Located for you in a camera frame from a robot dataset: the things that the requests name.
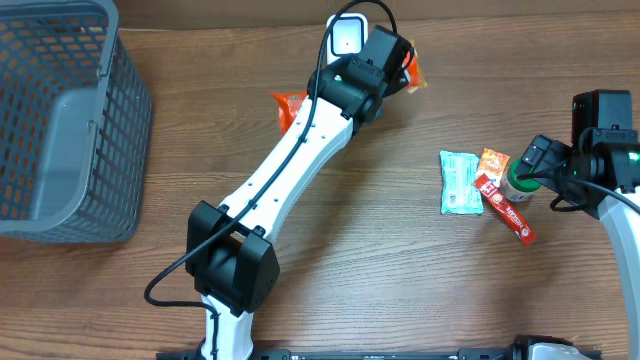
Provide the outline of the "green lid jar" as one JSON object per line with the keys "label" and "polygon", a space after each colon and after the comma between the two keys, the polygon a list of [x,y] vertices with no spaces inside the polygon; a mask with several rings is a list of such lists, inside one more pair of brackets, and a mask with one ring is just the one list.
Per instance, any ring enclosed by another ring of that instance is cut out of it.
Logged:
{"label": "green lid jar", "polygon": [[532,179],[518,180],[516,169],[520,165],[520,159],[516,158],[503,172],[499,189],[510,202],[527,201],[541,185]]}

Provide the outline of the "orange snack packet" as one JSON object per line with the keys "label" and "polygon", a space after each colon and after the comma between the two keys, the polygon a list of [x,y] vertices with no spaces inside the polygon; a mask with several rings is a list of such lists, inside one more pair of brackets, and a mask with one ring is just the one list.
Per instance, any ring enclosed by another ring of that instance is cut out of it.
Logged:
{"label": "orange snack packet", "polygon": [[509,155],[485,148],[480,157],[476,177],[486,175],[496,186],[499,186],[509,159]]}

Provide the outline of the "red sachet stick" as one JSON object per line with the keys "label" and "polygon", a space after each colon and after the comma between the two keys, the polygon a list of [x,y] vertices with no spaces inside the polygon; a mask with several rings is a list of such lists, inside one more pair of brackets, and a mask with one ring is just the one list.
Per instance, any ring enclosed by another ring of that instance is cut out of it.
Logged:
{"label": "red sachet stick", "polygon": [[514,231],[521,243],[524,246],[531,245],[536,239],[536,233],[491,179],[486,174],[482,174],[475,180],[475,186],[483,198]]}

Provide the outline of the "mint green wipes pack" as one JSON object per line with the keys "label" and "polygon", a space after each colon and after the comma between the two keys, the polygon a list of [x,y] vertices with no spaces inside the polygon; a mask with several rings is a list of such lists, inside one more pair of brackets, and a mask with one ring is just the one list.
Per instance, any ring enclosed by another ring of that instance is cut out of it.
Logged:
{"label": "mint green wipes pack", "polygon": [[441,213],[480,215],[484,206],[475,187],[480,158],[471,153],[440,151],[442,171]]}

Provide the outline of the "spaghetti pack orange ends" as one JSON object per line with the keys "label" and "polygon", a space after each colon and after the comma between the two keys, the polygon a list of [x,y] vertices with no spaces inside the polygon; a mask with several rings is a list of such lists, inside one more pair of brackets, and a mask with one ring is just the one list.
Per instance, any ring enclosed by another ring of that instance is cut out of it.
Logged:
{"label": "spaghetti pack orange ends", "polygon": [[[401,88],[406,89],[408,93],[428,87],[422,68],[419,65],[419,55],[416,49],[413,49],[403,61],[401,80]],[[285,135],[297,117],[307,92],[272,92],[271,96],[278,105],[278,124],[281,134]]]}

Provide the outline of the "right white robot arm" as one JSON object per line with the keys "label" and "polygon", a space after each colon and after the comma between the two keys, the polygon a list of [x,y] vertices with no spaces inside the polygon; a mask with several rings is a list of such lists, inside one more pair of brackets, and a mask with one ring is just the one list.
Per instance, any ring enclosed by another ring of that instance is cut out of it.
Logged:
{"label": "right white robot arm", "polygon": [[616,258],[628,321],[628,357],[639,357],[639,143],[604,140],[585,130],[571,146],[534,138],[515,178],[534,180],[557,194],[550,207],[583,211],[605,229]]}

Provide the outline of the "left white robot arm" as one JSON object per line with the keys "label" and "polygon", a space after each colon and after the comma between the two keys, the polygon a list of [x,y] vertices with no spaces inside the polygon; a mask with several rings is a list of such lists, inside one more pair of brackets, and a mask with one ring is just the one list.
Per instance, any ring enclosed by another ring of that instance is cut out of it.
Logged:
{"label": "left white robot arm", "polygon": [[222,203],[188,219],[185,269],[206,312],[196,359],[247,359],[254,312],[280,273],[274,243],[318,171],[374,121],[385,97],[416,78],[413,48],[361,50],[314,71],[293,123],[258,169]]}

